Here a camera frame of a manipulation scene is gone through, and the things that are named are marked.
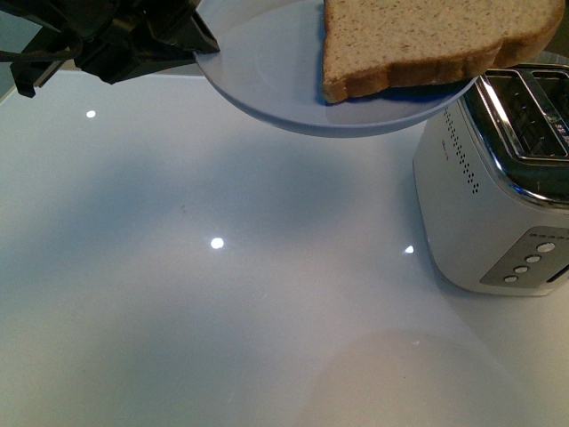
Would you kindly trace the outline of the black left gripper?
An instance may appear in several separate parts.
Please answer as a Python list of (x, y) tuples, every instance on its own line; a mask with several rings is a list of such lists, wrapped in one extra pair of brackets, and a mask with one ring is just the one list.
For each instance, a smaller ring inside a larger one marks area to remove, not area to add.
[(220, 51), (196, 1), (11, 1), (8, 13), (40, 25), (8, 62), (19, 94), (32, 97), (71, 60), (108, 84), (192, 64)]

